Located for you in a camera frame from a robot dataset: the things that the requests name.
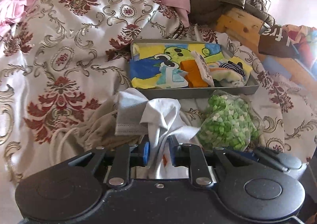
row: cartoon printed cloth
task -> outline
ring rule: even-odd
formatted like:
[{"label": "cartoon printed cloth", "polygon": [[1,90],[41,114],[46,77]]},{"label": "cartoon printed cloth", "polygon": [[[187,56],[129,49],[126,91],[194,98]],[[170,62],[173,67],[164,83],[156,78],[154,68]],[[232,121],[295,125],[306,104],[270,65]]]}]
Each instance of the cartoon printed cloth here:
[{"label": "cartoon printed cloth", "polygon": [[206,63],[224,59],[219,44],[138,43],[132,45],[130,79],[135,88],[177,88],[188,86],[187,72],[180,62],[193,60],[191,51],[201,54]]}]

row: round black pad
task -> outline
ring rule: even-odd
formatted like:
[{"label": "round black pad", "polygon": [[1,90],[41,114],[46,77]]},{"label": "round black pad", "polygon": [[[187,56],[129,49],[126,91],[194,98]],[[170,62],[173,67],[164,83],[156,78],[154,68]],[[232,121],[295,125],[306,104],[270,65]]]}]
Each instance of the round black pad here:
[{"label": "round black pad", "polygon": [[265,178],[252,179],[244,186],[245,191],[256,199],[271,200],[282,193],[279,183]]},{"label": "round black pad", "polygon": [[278,159],[281,164],[290,169],[299,169],[302,166],[302,162],[299,158],[286,153],[278,154]]},{"label": "round black pad", "polygon": [[296,214],[305,191],[292,177],[256,164],[230,169],[219,183],[218,196],[229,210],[240,216],[275,221]]},{"label": "round black pad", "polygon": [[80,216],[100,199],[99,182],[82,167],[42,171],[22,180],[15,192],[25,217],[61,221]]}]

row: wooden furniture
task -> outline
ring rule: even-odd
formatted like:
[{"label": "wooden furniture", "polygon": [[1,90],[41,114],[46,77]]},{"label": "wooden furniture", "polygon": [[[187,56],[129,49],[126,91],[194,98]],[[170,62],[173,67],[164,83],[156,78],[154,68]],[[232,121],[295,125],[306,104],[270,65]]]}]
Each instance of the wooden furniture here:
[{"label": "wooden furniture", "polygon": [[[241,44],[250,48],[263,62],[267,56],[259,54],[258,51],[259,31],[262,26],[262,20],[245,11],[233,8],[218,19],[215,31],[227,33],[231,39],[240,41]],[[317,82],[301,63],[291,58],[273,58],[291,74],[291,81],[305,87],[317,98]]]}]

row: folded clothes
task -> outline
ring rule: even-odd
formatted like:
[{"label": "folded clothes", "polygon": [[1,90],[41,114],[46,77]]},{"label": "folded clothes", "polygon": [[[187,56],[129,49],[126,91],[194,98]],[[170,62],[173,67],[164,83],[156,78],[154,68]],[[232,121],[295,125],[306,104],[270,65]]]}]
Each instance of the folded clothes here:
[{"label": "folded clothes", "polygon": [[214,80],[210,74],[209,68],[207,67],[206,61],[202,55],[196,51],[192,51],[191,55],[195,58],[195,62],[198,66],[201,78],[208,83],[210,87],[215,87]]},{"label": "folded clothes", "polygon": [[252,67],[238,57],[223,59],[208,64],[210,74],[223,87],[243,87],[247,83]]}]

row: wooden block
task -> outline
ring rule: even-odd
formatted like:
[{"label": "wooden block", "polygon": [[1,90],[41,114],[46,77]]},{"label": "wooden block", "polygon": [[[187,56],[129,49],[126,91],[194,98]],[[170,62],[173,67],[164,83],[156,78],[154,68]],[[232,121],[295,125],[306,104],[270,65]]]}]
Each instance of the wooden block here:
[{"label": "wooden block", "polygon": [[248,14],[246,11],[238,9],[236,7],[232,8],[230,11],[226,13],[227,16],[232,19],[242,23],[246,28],[250,30],[250,32],[259,33],[263,21],[255,16]]},{"label": "wooden block", "polygon": [[233,39],[250,48],[253,52],[258,52],[260,35],[249,30],[243,23],[222,15],[217,21],[215,29],[220,33],[227,33]]}]

